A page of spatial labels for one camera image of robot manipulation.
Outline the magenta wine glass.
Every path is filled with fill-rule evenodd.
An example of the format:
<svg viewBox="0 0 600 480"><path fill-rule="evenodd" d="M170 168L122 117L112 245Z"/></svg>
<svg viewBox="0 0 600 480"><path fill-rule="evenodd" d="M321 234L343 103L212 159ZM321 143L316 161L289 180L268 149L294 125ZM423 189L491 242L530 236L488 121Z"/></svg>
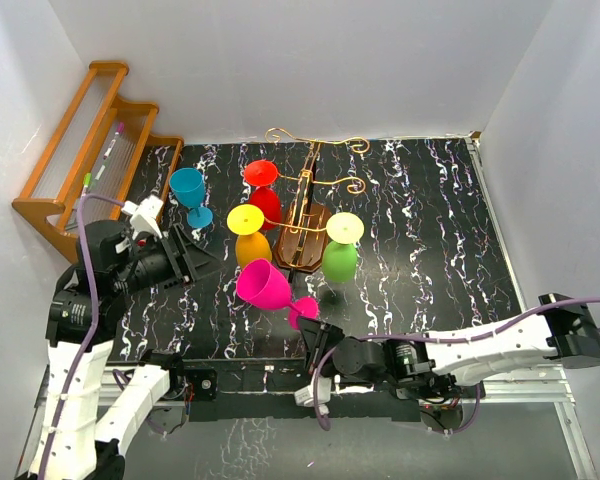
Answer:
<svg viewBox="0 0 600 480"><path fill-rule="evenodd" d="M288 322L295 330L299 329L300 317L317 320L319 316L317 300L311 296L294 300L286 277L263 258L253 260L241 271L236 293L241 300L261 310L288 308Z"/></svg>

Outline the blue wine glass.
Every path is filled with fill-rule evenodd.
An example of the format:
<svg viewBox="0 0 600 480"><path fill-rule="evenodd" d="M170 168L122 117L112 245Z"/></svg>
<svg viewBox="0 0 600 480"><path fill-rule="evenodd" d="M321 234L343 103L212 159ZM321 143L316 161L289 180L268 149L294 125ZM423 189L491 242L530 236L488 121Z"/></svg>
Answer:
<svg viewBox="0 0 600 480"><path fill-rule="evenodd" d="M187 223L192 229L202 229L212 223L213 213L204 205L206 186L199 170L180 168L174 171L169 187L176 200L187 209Z"/></svg>

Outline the green wine glass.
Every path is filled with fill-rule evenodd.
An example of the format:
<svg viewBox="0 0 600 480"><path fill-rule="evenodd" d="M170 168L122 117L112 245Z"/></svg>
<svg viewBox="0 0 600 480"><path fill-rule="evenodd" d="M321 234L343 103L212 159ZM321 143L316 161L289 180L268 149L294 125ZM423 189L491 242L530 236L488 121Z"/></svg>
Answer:
<svg viewBox="0 0 600 480"><path fill-rule="evenodd" d="M326 233L330 241L322 256L322 272L328 282L346 283L355 277L358 262L357 243L365 231L355 214L339 212L329 218Z"/></svg>

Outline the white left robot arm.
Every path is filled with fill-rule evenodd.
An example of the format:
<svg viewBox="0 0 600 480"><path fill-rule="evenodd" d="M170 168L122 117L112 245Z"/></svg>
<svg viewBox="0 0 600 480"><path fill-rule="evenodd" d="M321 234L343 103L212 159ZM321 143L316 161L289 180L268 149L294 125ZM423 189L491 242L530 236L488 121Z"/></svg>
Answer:
<svg viewBox="0 0 600 480"><path fill-rule="evenodd" d="M120 479L131 441L163 398L189 390L180 354L147 350L114 404L98 414L106 364L132 295L187 286L221 263L180 227L134 238L120 221L82 228L78 260L49 308L49 376L41 435L23 479Z"/></svg>

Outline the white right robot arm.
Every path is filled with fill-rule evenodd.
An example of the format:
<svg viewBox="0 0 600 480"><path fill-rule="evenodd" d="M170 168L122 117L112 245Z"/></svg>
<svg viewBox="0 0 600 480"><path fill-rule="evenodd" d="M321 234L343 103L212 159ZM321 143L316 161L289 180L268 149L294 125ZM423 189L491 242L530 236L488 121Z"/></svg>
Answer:
<svg viewBox="0 0 600 480"><path fill-rule="evenodd" d="M558 293L510 319L452 331L347 336L333 324L300 318L310 383L298 405L330 400L332 379L354 385L388 383L417 398L457 397L465 387L513 370L557 362L566 369L600 366L594 298Z"/></svg>

